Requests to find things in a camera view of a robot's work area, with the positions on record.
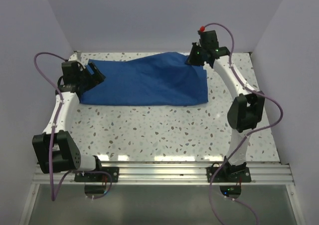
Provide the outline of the blue surgical cloth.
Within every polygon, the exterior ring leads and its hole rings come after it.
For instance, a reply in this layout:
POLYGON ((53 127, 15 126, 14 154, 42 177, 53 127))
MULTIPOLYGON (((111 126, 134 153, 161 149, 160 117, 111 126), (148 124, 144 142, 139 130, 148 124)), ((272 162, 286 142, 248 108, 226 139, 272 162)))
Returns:
POLYGON ((129 61, 92 60, 106 79, 86 91, 86 105, 195 106, 208 102, 207 72, 166 52, 129 61))

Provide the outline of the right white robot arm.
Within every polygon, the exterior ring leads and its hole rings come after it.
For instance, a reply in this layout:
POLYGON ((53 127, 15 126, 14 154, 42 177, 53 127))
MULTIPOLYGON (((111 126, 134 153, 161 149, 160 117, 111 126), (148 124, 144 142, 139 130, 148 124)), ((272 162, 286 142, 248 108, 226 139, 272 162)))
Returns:
POLYGON ((192 43, 187 65, 204 66, 205 63, 221 77, 232 97, 232 104, 227 112, 227 121, 232 128, 230 147, 225 156, 222 176, 227 181, 234 181, 240 171, 246 168, 246 153, 249 143, 248 133, 261 121, 265 98, 254 94, 254 88, 231 61, 227 47, 220 47, 216 31, 205 31, 202 27, 198 34, 199 42, 192 43))

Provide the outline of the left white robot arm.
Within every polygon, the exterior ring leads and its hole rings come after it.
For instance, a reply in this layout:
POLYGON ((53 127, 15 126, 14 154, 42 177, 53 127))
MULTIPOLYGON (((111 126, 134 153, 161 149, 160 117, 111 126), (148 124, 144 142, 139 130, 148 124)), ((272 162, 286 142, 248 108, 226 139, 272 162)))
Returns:
POLYGON ((84 66, 78 61, 62 63, 63 75, 55 88, 55 107, 51 118, 39 135, 32 138, 32 145, 43 173, 86 171, 92 181, 102 179, 104 170, 96 155, 81 154, 70 135, 73 115, 83 94, 105 80, 96 65, 84 66))

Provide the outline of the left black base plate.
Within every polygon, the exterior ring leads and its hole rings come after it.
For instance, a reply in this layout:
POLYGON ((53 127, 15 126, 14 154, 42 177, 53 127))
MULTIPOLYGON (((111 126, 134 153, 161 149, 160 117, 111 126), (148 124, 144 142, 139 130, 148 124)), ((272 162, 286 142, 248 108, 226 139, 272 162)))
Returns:
POLYGON ((102 167, 101 171, 76 172, 74 181, 79 183, 117 183, 119 174, 119 167, 102 167))

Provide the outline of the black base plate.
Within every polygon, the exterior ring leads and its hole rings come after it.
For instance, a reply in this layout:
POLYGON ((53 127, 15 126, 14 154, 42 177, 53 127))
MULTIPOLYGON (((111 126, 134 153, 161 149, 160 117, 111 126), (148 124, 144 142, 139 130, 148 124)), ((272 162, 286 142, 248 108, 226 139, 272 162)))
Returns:
POLYGON ((119 174, 119 167, 102 167, 101 171, 76 172, 74 181, 79 183, 117 183, 119 174))
POLYGON ((246 162, 238 166, 230 165, 230 163, 227 162, 226 165, 224 165, 221 168, 221 170, 218 171, 218 173, 213 179, 213 183, 236 183, 236 182, 244 182, 244 183, 252 182, 250 170, 247 167, 246 162))

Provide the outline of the aluminium front rail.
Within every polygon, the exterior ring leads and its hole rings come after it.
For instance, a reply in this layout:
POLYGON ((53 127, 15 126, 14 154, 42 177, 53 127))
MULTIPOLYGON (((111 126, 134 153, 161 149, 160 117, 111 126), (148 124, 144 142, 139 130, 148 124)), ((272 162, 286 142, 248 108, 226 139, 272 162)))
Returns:
MULTIPOLYGON (((212 162, 104 162, 103 168, 117 167, 117 185, 208 185, 212 162)), ((247 164, 249 171, 220 185, 293 185, 290 166, 279 163, 247 164)))

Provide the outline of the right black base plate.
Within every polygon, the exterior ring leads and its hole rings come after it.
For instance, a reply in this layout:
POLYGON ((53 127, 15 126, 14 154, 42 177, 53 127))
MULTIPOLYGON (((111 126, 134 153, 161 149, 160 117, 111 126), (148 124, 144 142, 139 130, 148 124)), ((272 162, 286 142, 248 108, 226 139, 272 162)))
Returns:
POLYGON ((230 163, 227 162, 226 165, 224 165, 221 168, 221 170, 218 171, 218 173, 213 179, 213 183, 236 183, 236 182, 244 182, 244 183, 252 182, 250 170, 247 167, 246 162, 238 166, 230 165, 230 163))

